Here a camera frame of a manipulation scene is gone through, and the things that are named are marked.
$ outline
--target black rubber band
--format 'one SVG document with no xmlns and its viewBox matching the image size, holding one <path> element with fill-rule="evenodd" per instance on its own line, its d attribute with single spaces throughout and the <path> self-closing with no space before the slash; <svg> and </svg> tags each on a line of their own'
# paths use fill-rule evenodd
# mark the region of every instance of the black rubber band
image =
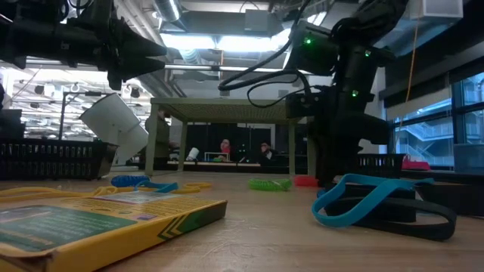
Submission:
<svg viewBox="0 0 484 272">
<path fill-rule="evenodd" d="M 326 209 L 328 215 L 338 215 L 344 209 L 350 209 L 351 207 L 358 204 L 363 197 L 347 197 L 338 199 L 332 202 Z M 359 227 L 367 227 L 374 230 L 383 230 L 390 233 L 397 233 L 406 236 L 415 236 L 419 238 L 424 238 L 427 240 L 443 241 L 449 239 L 455 231 L 455 223 L 457 220 L 457 215 L 451 209 L 444 206 L 414 200 L 414 199 L 395 199 L 386 198 L 379 207 L 382 209 L 391 208 L 407 208 L 416 211 L 427 212 L 434 215 L 440 215 L 445 218 L 448 222 L 441 224 L 401 224 L 393 221 L 384 221 L 375 217 L 366 216 L 365 218 L 358 221 L 355 225 Z"/>
</svg>

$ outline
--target pink object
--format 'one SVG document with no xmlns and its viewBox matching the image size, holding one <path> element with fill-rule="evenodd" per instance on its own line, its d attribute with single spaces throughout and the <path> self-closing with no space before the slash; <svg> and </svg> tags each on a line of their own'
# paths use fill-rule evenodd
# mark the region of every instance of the pink object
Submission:
<svg viewBox="0 0 484 272">
<path fill-rule="evenodd" d="M 318 187 L 318 179 L 308 175 L 300 175 L 294 178 L 294 184 L 301 187 Z"/>
<path fill-rule="evenodd" d="M 430 171 L 430 164 L 428 162 L 412 162 L 410 156 L 407 155 L 403 158 L 402 169 Z"/>
</svg>

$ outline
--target ceiling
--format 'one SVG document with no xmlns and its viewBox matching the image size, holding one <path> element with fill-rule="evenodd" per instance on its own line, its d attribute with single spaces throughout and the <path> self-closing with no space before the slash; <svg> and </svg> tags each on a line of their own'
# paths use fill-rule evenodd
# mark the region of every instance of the ceiling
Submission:
<svg viewBox="0 0 484 272">
<path fill-rule="evenodd" d="M 237 0 L 180 0 L 182 16 L 174 23 L 163 21 L 155 11 L 154 0 L 115 0 L 118 17 L 124 17 L 128 25 L 147 39 L 158 44 L 176 45 L 169 48 L 167 61 L 169 64 L 210 65 L 249 67 L 266 59 L 280 48 L 286 41 L 292 21 L 291 11 L 295 11 L 301 4 L 300 0 L 268 0 L 245 2 Z M 339 19 L 351 15 L 358 7 L 358 0 L 335 1 L 313 0 L 303 17 L 304 20 L 331 28 Z M 431 39 L 441 31 L 447 29 L 457 19 L 430 20 L 422 19 L 422 31 L 418 44 Z M 399 25 L 378 46 L 394 48 L 397 54 L 404 54 L 411 49 L 411 37 L 417 20 L 411 12 L 399 22 Z M 189 26 L 194 32 L 189 34 L 173 32 L 176 26 Z M 167 38 L 172 36 L 192 36 L 197 40 L 181 42 Z M 285 54 L 264 66 L 265 68 L 282 69 Z M 34 60 L 29 69 L 19 71 L 4 65 L 3 71 L 8 70 L 14 78 L 14 94 L 22 92 L 14 99 L 14 107 L 23 110 L 23 119 L 31 135 L 56 135 L 61 112 L 62 91 L 70 91 L 75 85 L 79 91 L 101 91 L 108 94 L 113 91 L 107 87 L 107 75 L 93 71 L 93 67 L 82 66 L 74 70 L 59 63 L 47 63 Z M 147 118 L 150 110 L 150 97 L 193 97 L 212 99 L 245 99 L 247 88 L 221 93 L 217 86 L 221 80 L 233 76 L 235 72 L 162 70 L 130 80 L 123 85 L 120 92 L 126 103 L 141 117 Z M 242 79 L 260 76 L 251 73 Z M 278 79 L 290 81 L 291 77 Z M 309 76 L 312 84 L 330 84 L 331 77 Z M 49 85 L 54 97 L 35 93 L 38 85 Z M 130 96 L 131 88 L 135 86 L 141 91 L 140 98 Z M 299 89 L 299 83 L 273 84 L 263 86 L 251 94 L 254 99 L 277 99 L 290 91 Z M 92 132 L 77 120 L 77 117 L 99 97 L 69 96 L 72 100 L 66 108 L 69 123 L 64 136 L 91 137 Z"/>
</svg>

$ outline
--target glass wall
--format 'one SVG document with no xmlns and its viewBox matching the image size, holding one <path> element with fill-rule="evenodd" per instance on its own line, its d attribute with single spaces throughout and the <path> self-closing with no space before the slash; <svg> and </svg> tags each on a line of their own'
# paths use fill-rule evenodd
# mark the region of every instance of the glass wall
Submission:
<svg viewBox="0 0 484 272">
<path fill-rule="evenodd" d="M 451 86 L 451 98 L 393 120 L 392 153 L 433 169 L 484 175 L 484 73 Z"/>
</svg>

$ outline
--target black plastic basket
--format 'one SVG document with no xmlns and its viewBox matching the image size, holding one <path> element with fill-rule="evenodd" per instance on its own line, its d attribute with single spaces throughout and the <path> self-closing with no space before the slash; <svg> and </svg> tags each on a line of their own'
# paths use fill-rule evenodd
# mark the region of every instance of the black plastic basket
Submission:
<svg viewBox="0 0 484 272">
<path fill-rule="evenodd" d="M 405 154 L 358 154 L 346 173 L 400 178 Z"/>
<path fill-rule="evenodd" d="M 117 147 L 103 142 L 0 139 L 0 180 L 100 178 L 109 173 Z"/>
</svg>

